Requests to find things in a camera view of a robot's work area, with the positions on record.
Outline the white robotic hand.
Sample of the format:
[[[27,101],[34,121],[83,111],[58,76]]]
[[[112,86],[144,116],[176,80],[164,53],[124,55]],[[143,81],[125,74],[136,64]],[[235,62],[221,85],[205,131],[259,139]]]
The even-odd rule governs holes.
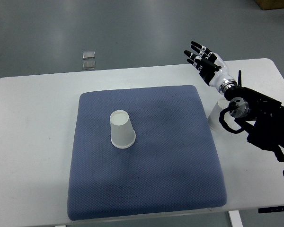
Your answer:
[[[195,41],[191,41],[191,49],[196,54],[185,50],[184,54],[188,57],[186,61],[199,70],[201,78],[208,86],[216,88],[218,92],[237,86],[236,80],[229,74],[228,66],[218,54]]]

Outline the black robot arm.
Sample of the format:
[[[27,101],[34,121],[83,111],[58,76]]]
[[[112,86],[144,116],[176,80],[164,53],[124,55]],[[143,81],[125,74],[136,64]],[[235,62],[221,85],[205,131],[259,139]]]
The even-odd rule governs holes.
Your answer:
[[[187,62],[199,72],[203,81],[229,101],[219,115],[219,123],[228,132],[248,133],[247,141],[254,146],[272,151],[279,162],[284,162],[284,106],[280,101],[243,87],[241,73],[234,79],[221,57],[209,48],[192,41],[192,51],[185,50]]]

